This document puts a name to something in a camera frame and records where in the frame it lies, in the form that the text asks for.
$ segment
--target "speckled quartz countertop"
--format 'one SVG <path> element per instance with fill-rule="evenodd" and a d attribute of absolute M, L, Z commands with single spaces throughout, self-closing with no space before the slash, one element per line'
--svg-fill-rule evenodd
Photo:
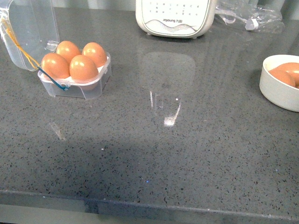
<path fill-rule="evenodd" d="M 299 114 L 259 90 L 266 57 L 299 55 L 298 21 L 282 34 L 215 21 L 178 40 L 147 36 L 134 12 L 55 12 L 60 41 L 100 43 L 112 76 L 98 99 L 54 98 L 1 42 L 0 203 L 46 195 L 189 223 L 299 220 Z"/>

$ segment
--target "egg carton lid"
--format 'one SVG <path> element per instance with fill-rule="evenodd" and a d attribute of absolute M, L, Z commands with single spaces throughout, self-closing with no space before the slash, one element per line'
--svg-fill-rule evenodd
<path fill-rule="evenodd" d="M 25 55 L 7 33 L 9 28 L 19 45 L 35 60 L 55 52 L 59 35 L 52 0 L 1 0 L 0 33 L 13 63 L 21 69 L 35 71 Z"/>
<path fill-rule="evenodd" d="M 54 78 L 54 80 L 57 83 L 59 83 L 60 85 L 65 85 L 65 86 L 68 86 L 68 87 L 72 86 L 72 85 L 74 85 L 74 86 L 88 86 L 88 85 L 92 85 L 92 84 L 98 82 L 102 78 L 102 76 L 107 72 L 108 66 L 109 66 L 109 64 L 111 62 L 111 57 L 110 57 L 110 54 L 108 52 L 106 52 L 106 54 L 107 54 L 107 61 L 106 61 L 106 63 L 103 66 L 98 67 L 99 73 L 98 73 L 98 75 L 96 76 L 95 79 L 92 79 L 92 81 L 88 81 L 87 80 L 84 83 L 78 83 L 75 80 L 73 80 L 71 77 L 67 77 L 67 78 L 64 78 L 64 79 L 62 79 L 62 78 Z M 52 81 L 46 75 L 44 75 L 41 71 L 38 71 L 37 75 L 41 79 L 41 81 L 46 82 L 46 83 L 52 83 Z"/>

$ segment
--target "white bowl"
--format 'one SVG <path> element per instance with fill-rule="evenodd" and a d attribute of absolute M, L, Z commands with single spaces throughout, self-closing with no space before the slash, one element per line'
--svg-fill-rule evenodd
<path fill-rule="evenodd" d="M 263 62 L 260 90 L 269 101 L 277 106 L 299 112 L 299 89 L 279 81 L 268 72 L 288 62 L 299 63 L 299 56 L 273 55 L 266 58 Z"/>

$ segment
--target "brown egg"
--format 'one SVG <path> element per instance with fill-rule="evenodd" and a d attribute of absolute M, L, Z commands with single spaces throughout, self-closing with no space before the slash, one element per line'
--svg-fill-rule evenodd
<path fill-rule="evenodd" d="M 70 75 L 76 82 L 86 83 L 93 81 L 98 75 L 97 66 L 92 59 L 84 56 L 75 56 L 70 64 Z"/>
<path fill-rule="evenodd" d="M 279 81 L 281 81 L 287 85 L 290 85 L 292 87 L 295 87 L 294 78 L 286 71 L 279 70 L 279 69 L 275 68 L 275 69 L 270 70 L 269 73 L 271 75 L 273 75 L 275 78 L 277 78 Z"/>
<path fill-rule="evenodd" d="M 284 63 L 278 66 L 277 69 L 288 72 L 294 78 L 296 86 L 299 85 L 299 63 Z"/>
<path fill-rule="evenodd" d="M 67 78 L 70 76 L 69 64 L 59 54 L 48 53 L 43 57 L 42 69 L 51 78 Z"/>
<path fill-rule="evenodd" d="M 107 61 L 107 55 L 104 49 L 99 44 L 94 42 L 85 45 L 82 55 L 92 59 L 97 67 L 103 66 Z"/>
<path fill-rule="evenodd" d="M 62 41 L 58 44 L 56 52 L 64 57 L 69 64 L 74 56 L 81 54 L 79 48 L 70 41 Z"/>

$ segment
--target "clear plastic wrap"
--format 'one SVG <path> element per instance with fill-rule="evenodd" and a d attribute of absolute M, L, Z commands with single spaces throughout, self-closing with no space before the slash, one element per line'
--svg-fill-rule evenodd
<path fill-rule="evenodd" d="M 219 0 L 215 14 L 228 26 L 256 33 L 281 33 L 285 27 L 280 12 L 245 0 Z"/>

